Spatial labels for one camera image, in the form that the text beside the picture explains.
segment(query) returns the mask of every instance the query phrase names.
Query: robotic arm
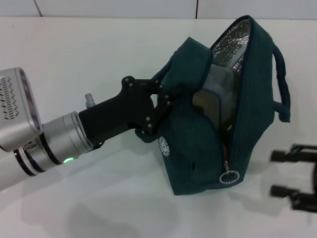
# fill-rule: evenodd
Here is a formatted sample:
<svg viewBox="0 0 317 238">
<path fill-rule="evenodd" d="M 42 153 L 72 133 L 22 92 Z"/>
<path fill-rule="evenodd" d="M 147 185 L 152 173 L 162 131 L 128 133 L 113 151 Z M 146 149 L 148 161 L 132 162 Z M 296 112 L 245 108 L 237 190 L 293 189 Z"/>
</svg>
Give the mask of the robotic arm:
<svg viewBox="0 0 317 238">
<path fill-rule="evenodd" d="M 98 149 L 127 130 L 155 134 L 172 98 L 166 95 L 154 107 L 151 95 L 163 88 L 159 81 L 128 76 L 121 84 L 114 98 L 42 125 L 24 71 L 0 71 L 0 148 L 10 152 L 0 159 L 0 191 Z"/>
</svg>

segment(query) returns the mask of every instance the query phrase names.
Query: white wall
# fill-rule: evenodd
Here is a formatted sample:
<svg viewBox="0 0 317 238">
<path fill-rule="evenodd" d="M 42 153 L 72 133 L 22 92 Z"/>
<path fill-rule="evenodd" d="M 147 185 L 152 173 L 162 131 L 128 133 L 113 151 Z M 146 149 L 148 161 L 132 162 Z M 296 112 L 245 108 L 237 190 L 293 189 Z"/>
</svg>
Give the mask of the white wall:
<svg viewBox="0 0 317 238">
<path fill-rule="evenodd" d="M 0 0 L 0 16 L 40 16 L 33 0 Z"/>
<path fill-rule="evenodd" d="M 317 19 L 317 0 L 199 0 L 198 18 Z"/>
<path fill-rule="evenodd" d="M 37 0 L 43 16 L 195 18 L 196 0 Z"/>
</svg>

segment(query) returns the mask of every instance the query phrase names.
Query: green indicator light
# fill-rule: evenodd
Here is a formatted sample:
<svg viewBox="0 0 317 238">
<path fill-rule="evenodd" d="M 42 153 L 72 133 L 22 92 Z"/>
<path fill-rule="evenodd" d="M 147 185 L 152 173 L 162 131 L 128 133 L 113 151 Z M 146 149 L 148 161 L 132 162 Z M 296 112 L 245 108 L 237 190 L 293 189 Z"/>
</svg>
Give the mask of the green indicator light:
<svg viewBox="0 0 317 238">
<path fill-rule="evenodd" d="M 66 162 L 68 162 L 68 161 L 71 161 L 71 160 L 73 160 L 74 158 L 68 158 L 68 159 L 66 159 L 66 160 L 64 160 L 64 163 L 66 163 Z"/>
</svg>

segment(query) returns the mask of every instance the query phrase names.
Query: vent slot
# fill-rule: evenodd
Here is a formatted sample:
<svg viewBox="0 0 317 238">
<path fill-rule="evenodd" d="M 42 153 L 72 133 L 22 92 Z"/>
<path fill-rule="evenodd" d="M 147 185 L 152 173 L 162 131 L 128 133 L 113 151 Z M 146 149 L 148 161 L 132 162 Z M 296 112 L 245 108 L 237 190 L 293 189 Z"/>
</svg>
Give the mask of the vent slot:
<svg viewBox="0 0 317 238">
<path fill-rule="evenodd" d="M 14 99 L 14 89 L 10 81 L 10 77 L 3 77 L 0 81 L 0 106 L 5 120 L 13 120 L 20 113 Z"/>
</svg>

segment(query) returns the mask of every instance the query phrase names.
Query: bag strap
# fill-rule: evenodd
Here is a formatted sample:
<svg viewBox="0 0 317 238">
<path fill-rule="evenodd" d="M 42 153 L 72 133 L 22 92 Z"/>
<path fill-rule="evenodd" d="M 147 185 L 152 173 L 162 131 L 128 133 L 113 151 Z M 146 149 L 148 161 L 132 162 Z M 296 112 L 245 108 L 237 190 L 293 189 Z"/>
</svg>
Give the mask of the bag strap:
<svg viewBox="0 0 317 238">
<path fill-rule="evenodd" d="M 288 86 L 285 80 L 286 69 L 285 61 L 281 51 L 276 45 L 273 46 L 273 55 L 276 62 L 276 78 L 279 88 L 279 93 L 281 95 L 282 103 L 274 101 L 274 110 L 279 113 L 278 118 L 282 122 L 290 122 L 290 108 L 291 108 L 291 98 L 288 91 Z"/>
</svg>

